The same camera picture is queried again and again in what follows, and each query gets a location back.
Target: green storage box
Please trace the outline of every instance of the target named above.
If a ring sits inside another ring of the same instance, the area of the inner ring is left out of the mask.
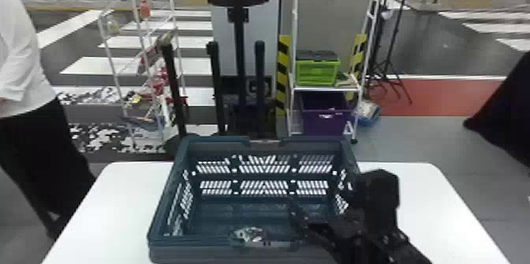
[[[340,59],[333,51],[297,51],[298,86],[334,86]]]

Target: white shelf unit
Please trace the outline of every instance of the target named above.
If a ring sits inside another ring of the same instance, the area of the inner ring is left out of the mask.
[[[132,7],[132,14],[134,16],[134,21],[136,24],[136,28],[127,28],[128,31],[135,31],[137,33],[138,39],[140,40],[140,51],[138,54],[135,55],[134,58],[131,58],[130,61],[127,63],[123,63],[123,61],[120,61],[120,63],[116,63],[114,61],[114,57],[112,55],[112,50],[110,49],[108,45],[108,39],[112,37],[112,35],[108,34],[108,31],[106,29],[106,17],[110,14],[112,14],[113,10],[112,8],[121,2],[123,0],[113,0],[110,2],[105,9],[100,13],[99,19],[98,19],[98,26],[100,35],[103,40],[103,45],[105,47],[106,56],[109,60],[109,65],[112,71],[112,75],[114,78],[114,84],[117,89],[118,96],[120,97],[120,106],[121,111],[124,117],[129,116],[129,111],[131,109],[131,104],[129,102],[126,102],[124,100],[125,94],[127,92],[124,92],[121,84],[120,84],[120,77],[124,76],[139,76],[139,75],[146,75],[147,79],[143,86],[138,87],[138,90],[141,88],[148,88],[151,91],[151,103],[149,105],[149,110],[154,113],[155,115],[161,115],[164,117],[164,124],[160,121],[159,117],[156,117],[157,126],[158,126],[158,135],[163,143],[164,141],[168,140],[172,136],[174,136],[175,130],[171,127],[171,111],[168,108],[168,105],[166,104],[166,97],[171,96],[170,89],[165,86],[163,88],[163,92],[161,95],[157,95],[155,93],[155,89],[153,88],[153,79],[155,75],[159,72],[159,62],[155,61],[154,63],[150,63],[149,57],[147,56],[147,51],[150,46],[154,45],[156,41],[156,37],[153,36],[153,34],[159,30],[166,31],[166,28],[161,29],[163,24],[167,24],[169,21],[173,21],[174,29],[177,29],[177,19],[175,17],[175,8],[174,8],[174,0],[169,0],[169,5],[165,8],[157,8],[159,10],[164,10],[167,12],[167,14],[163,14],[163,16],[151,16],[149,18],[146,18],[145,20],[140,19],[140,15],[138,12],[138,1],[137,0],[130,0],[131,1],[131,7]],[[157,22],[159,26],[150,28],[149,24],[151,22]],[[185,88],[185,78],[184,78],[184,70],[182,67],[182,55],[181,55],[181,48],[178,42],[178,33],[175,33],[174,39],[172,41],[172,44],[174,45],[175,51],[177,53],[177,79],[179,80],[179,85],[181,87],[181,95],[186,96],[186,88]],[[144,73],[138,74],[136,71],[139,68],[139,64],[141,60],[144,60],[145,65],[150,65],[150,67],[146,68]],[[129,134],[132,138],[133,144],[136,146],[136,138],[134,133],[134,128],[131,126],[131,124],[127,123],[127,128],[129,130]]]
[[[295,104],[295,94],[299,91],[317,91],[317,92],[331,92],[331,91],[342,91],[342,92],[356,92],[357,93],[357,102],[363,98],[364,85],[366,83],[366,72],[368,61],[370,59],[372,44],[373,44],[373,33],[375,32],[375,23],[376,17],[380,14],[382,0],[370,0],[368,3],[368,9],[366,16],[364,18],[363,27],[361,29],[362,33],[366,33],[368,37],[367,48],[365,49],[364,60],[362,62],[362,74],[360,82],[357,82],[358,87],[317,87],[317,86],[297,86],[296,80],[296,62],[297,62],[297,38],[298,38],[298,0],[293,0],[293,11],[292,11],[292,23],[291,23],[291,47],[290,47],[290,57],[291,57],[291,70],[289,74],[289,108],[286,109],[286,118],[287,118],[287,130],[289,135],[296,135],[303,133],[303,124],[301,118],[301,112],[298,110],[297,105]],[[344,127],[344,134],[350,135],[352,141],[356,141],[356,132],[357,125],[359,122],[359,117],[356,114],[353,120],[346,122]]]

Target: plastic bin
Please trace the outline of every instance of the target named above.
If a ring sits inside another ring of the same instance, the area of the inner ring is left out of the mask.
[[[348,206],[338,192],[353,191],[358,173],[349,143],[339,138],[251,143],[246,137],[187,137],[147,235],[150,258],[329,259],[291,229],[287,198],[311,216],[338,216]],[[257,243],[230,240],[244,227],[262,228],[267,236]]]
[[[341,61],[333,51],[297,51],[297,85],[334,86]]]
[[[302,92],[300,104],[306,136],[341,136],[352,112],[344,92]]]

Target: black stand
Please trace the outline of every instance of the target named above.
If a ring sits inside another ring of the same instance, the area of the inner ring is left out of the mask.
[[[244,23],[248,22],[248,9],[243,6],[235,6],[228,8],[228,21],[233,23],[233,36],[236,45],[236,66],[237,66],[237,81],[238,81],[238,108],[239,117],[237,117],[237,130],[241,135],[246,134],[246,127],[244,125],[245,116],[243,113],[247,107],[247,91],[246,91],[246,73],[244,65]]]
[[[164,149],[169,156],[174,158],[177,154],[178,147],[181,144],[181,140],[188,135],[188,132],[186,131],[186,119],[183,110],[184,105],[182,104],[181,92],[178,86],[177,71],[175,70],[174,51],[173,45],[171,44],[172,38],[173,36],[171,32],[167,34],[166,38],[162,36],[163,42],[160,43],[159,48],[162,51],[162,56],[164,57],[164,62],[166,63],[168,81],[170,82],[171,97],[173,98],[173,112],[175,114],[175,118],[173,120],[172,126],[177,125],[178,127],[178,136],[168,139],[164,143]]]
[[[178,87],[177,71],[175,70],[175,61],[173,56],[173,46],[171,44],[160,47],[162,56],[166,62],[167,76],[170,82],[171,97],[173,97],[173,112],[175,118],[172,125],[178,125],[178,135],[181,139],[186,137],[186,124],[184,119],[184,112],[182,111],[183,105],[181,100],[181,91]]]
[[[217,116],[217,129],[220,136],[226,134],[225,126],[225,104],[222,98],[221,66],[219,64],[219,44],[209,42],[206,51],[211,59],[211,76],[214,82],[215,113]]]
[[[403,84],[403,81],[401,80],[401,77],[399,76],[398,71],[396,70],[396,68],[394,67],[391,61],[392,52],[394,51],[394,44],[396,42],[396,38],[399,32],[399,24],[401,23],[401,16],[403,14],[403,6],[405,5],[405,1],[406,0],[401,0],[401,4],[397,12],[396,24],[394,25],[394,31],[392,32],[392,38],[390,39],[390,47],[389,47],[388,52],[386,53],[386,58],[384,61],[376,64],[375,60],[377,59],[377,53],[379,52],[379,47],[381,44],[381,36],[383,35],[383,26],[385,22],[383,17],[378,16],[377,18],[378,24],[377,24],[377,28],[376,28],[377,32],[375,36],[375,50],[371,56],[370,63],[369,63],[369,72],[368,72],[369,77],[368,77],[367,86],[370,87],[371,82],[373,80],[377,80],[379,82],[379,86],[381,86],[386,91],[382,83],[383,82],[388,83],[390,87],[392,88],[392,90],[394,91],[394,93],[400,99],[401,94],[396,89],[396,86],[399,86],[405,93],[405,96],[407,97],[407,99],[409,100],[409,104],[412,104],[412,98],[409,94],[409,91],[407,90],[407,87]],[[388,78],[387,74],[389,71],[391,71],[394,74],[394,76],[397,79],[397,82],[392,81]]]
[[[254,53],[256,55],[256,105],[258,110],[258,139],[265,137],[263,126],[266,123],[265,110],[265,42],[256,41],[254,45]]]

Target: red object on shelf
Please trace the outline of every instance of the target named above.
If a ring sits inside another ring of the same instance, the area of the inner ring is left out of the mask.
[[[140,17],[148,19],[151,16],[151,5],[146,0],[140,1]]]

